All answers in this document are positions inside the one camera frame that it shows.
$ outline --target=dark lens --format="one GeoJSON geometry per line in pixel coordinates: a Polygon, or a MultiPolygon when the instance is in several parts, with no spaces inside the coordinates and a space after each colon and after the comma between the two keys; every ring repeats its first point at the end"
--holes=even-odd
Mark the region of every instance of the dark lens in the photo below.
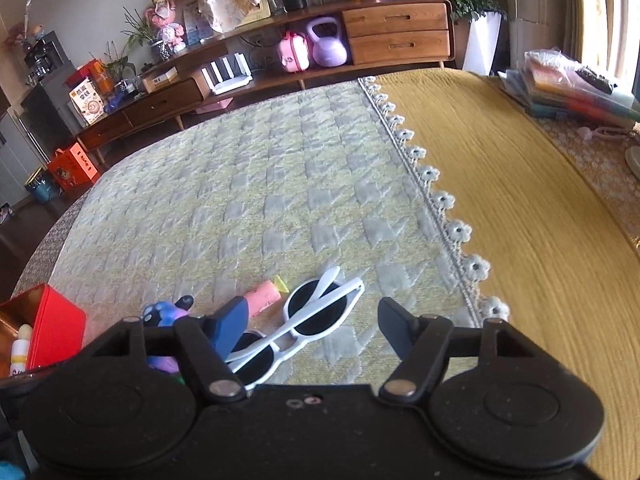
{"type": "MultiPolygon", "coordinates": [[[[309,301],[309,298],[311,298],[314,290],[316,290],[317,285],[318,280],[313,280],[312,282],[301,286],[300,289],[291,297],[291,301],[289,301],[288,307],[290,318],[306,305],[306,302],[309,301]]],[[[339,286],[340,285],[338,285],[337,283],[332,283],[324,292],[323,296],[325,294],[328,294],[332,290],[335,290],[339,286]]],[[[311,316],[305,322],[300,323],[297,327],[295,327],[295,330],[302,335],[316,335],[324,332],[340,319],[340,316],[344,313],[344,310],[346,308],[347,298],[346,296],[343,296],[339,300],[334,301],[328,307],[322,309],[314,316],[311,316]]]]}
{"type": "MultiPolygon", "coordinates": [[[[236,346],[234,346],[233,351],[238,352],[239,350],[244,350],[249,345],[260,339],[262,339],[262,337],[257,334],[245,332],[240,336],[240,339],[236,343],[236,346]]],[[[269,371],[272,364],[273,349],[271,346],[267,346],[267,348],[240,368],[236,372],[236,375],[242,381],[242,384],[255,383],[255,381],[260,379],[265,373],[267,373],[267,371],[269,371]]]]}

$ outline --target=pink toy backpack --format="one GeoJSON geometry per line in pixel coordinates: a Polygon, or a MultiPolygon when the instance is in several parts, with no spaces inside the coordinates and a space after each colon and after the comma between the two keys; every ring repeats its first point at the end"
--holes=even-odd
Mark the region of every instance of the pink toy backpack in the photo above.
{"type": "Polygon", "coordinates": [[[278,44],[278,54],[287,72],[302,72],[309,68],[309,49],[302,34],[288,30],[278,44]]]}

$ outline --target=lace trim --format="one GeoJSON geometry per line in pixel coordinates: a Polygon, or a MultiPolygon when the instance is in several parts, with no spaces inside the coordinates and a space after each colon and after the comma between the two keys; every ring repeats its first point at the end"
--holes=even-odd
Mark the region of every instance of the lace trim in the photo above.
{"type": "Polygon", "coordinates": [[[374,105],[386,131],[409,174],[414,178],[424,197],[425,213],[436,226],[440,240],[459,283],[462,285],[466,309],[472,323],[479,327],[488,317],[509,318],[509,307],[495,296],[480,294],[479,282],[489,277],[491,265],[477,254],[466,254],[462,245],[471,240],[471,226],[462,220],[449,219],[447,211],[455,204],[455,197],[444,190],[433,190],[433,183],[440,177],[440,171],[433,166],[419,164],[427,155],[420,146],[409,146],[407,141],[414,138],[414,131],[401,128],[404,117],[396,115],[396,105],[388,101],[389,96],[381,92],[382,86],[376,83],[374,76],[358,79],[369,101],[374,105]]]}

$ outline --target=pink tube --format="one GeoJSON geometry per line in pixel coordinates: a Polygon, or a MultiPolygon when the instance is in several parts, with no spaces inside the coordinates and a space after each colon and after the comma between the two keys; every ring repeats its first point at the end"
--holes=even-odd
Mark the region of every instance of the pink tube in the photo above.
{"type": "Polygon", "coordinates": [[[249,305],[249,318],[260,314],[265,308],[278,301],[280,297],[280,292],[269,280],[247,292],[244,298],[249,305]]]}

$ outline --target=wooden tv cabinet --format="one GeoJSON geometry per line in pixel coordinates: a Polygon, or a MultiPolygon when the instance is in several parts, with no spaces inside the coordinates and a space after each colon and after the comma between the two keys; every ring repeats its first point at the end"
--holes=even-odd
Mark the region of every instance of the wooden tv cabinet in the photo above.
{"type": "Polygon", "coordinates": [[[403,64],[439,62],[454,58],[453,26],[447,0],[343,1],[278,14],[220,34],[203,44],[186,48],[159,63],[149,75],[176,67],[178,78],[170,86],[130,102],[78,134],[78,141],[96,153],[100,147],[153,124],[174,118],[182,129],[181,114],[257,90],[298,83],[339,73],[403,64]],[[333,68],[312,66],[304,72],[260,70],[247,85],[224,94],[213,94],[201,68],[229,54],[226,40],[268,27],[300,28],[310,18],[330,14],[341,20],[350,51],[347,63],[333,68]]]}

